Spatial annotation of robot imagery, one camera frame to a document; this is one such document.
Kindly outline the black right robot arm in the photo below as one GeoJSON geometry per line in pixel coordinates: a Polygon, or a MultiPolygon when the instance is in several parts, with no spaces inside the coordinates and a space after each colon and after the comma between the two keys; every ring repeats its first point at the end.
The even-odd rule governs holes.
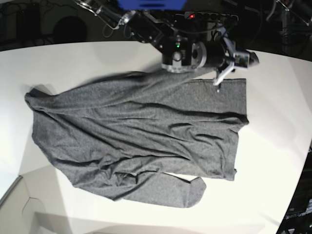
{"type": "Polygon", "coordinates": [[[161,67],[171,73],[215,69],[214,85],[236,69],[247,69],[250,55],[229,38],[236,20],[208,12],[179,12],[182,5],[166,0],[77,0],[75,4],[101,19],[112,30],[130,29],[140,43],[162,54],[161,67]]]}

